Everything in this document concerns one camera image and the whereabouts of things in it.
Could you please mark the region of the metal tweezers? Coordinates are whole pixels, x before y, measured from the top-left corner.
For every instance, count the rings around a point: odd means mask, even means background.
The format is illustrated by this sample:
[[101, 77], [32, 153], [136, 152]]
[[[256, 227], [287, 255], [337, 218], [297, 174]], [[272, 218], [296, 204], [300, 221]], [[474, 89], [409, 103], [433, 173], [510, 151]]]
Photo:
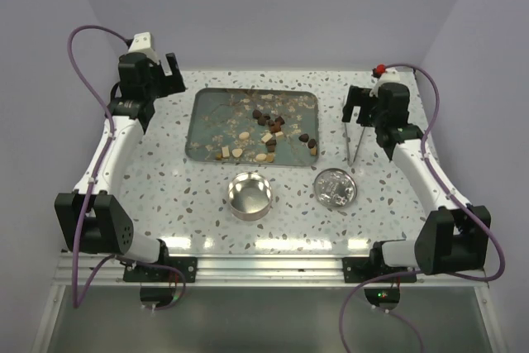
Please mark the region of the metal tweezers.
[[350, 122], [342, 122], [346, 139], [347, 164], [353, 166], [357, 158], [365, 128], [357, 123], [359, 113], [353, 111]]

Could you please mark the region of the white bar chocolate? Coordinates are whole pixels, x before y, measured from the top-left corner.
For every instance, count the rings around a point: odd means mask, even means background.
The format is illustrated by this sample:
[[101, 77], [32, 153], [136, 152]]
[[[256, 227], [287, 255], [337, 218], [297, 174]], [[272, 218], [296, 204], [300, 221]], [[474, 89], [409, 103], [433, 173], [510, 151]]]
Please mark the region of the white bar chocolate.
[[261, 141], [266, 144], [268, 141], [270, 141], [273, 138], [274, 138], [273, 135], [267, 133], [264, 136], [262, 136]]

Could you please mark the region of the white square chocolate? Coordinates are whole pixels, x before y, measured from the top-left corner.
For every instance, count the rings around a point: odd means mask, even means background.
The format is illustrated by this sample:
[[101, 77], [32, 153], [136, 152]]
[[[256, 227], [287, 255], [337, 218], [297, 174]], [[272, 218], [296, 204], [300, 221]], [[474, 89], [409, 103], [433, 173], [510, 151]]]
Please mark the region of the white square chocolate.
[[229, 158], [230, 157], [230, 149], [229, 147], [226, 145], [226, 146], [223, 146], [222, 147], [222, 158], [225, 159], [225, 158]]

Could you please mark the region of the white heart chocolate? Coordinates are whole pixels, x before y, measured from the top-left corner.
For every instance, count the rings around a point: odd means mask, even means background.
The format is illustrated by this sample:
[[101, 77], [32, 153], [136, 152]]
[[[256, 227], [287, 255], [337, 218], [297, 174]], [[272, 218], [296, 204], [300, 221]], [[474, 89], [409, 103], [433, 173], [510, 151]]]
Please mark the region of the white heart chocolate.
[[232, 150], [232, 156], [235, 158], [240, 158], [243, 154], [243, 150], [241, 148], [235, 148]]

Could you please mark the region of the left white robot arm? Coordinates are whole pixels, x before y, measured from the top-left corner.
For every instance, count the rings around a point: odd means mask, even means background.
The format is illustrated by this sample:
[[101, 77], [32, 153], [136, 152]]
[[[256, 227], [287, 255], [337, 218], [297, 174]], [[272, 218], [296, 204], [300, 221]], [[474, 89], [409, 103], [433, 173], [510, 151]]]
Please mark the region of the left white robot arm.
[[60, 193], [55, 212], [69, 250], [115, 255], [143, 262], [153, 280], [166, 279], [171, 259], [159, 239], [142, 236], [118, 201], [132, 152], [155, 114], [155, 100], [185, 90], [176, 56], [168, 53], [170, 72], [141, 52], [122, 55], [119, 81], [111, 90], [102, 137], [93, 158], [72, 192]]

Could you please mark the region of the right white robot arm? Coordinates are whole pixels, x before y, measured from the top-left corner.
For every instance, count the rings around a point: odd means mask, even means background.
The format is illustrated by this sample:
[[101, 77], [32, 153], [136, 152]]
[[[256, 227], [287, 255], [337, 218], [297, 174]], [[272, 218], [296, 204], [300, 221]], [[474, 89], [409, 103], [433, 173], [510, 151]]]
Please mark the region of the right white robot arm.
[[342, 120], [372, 127], [377, 144], [406, 177], [427, 217], [414, 241], [383, 241], [374, 245], [368, 270], [387, 280], [398, 268], [414, 267], [424, 274], [458, 273], [483, 267], [491, 215], [475, 206], [446, 177], [431, 156], [424, 133], [412, 124], [410, 91], [402, 83], [382, 83], [376, 89], [352, 86]]

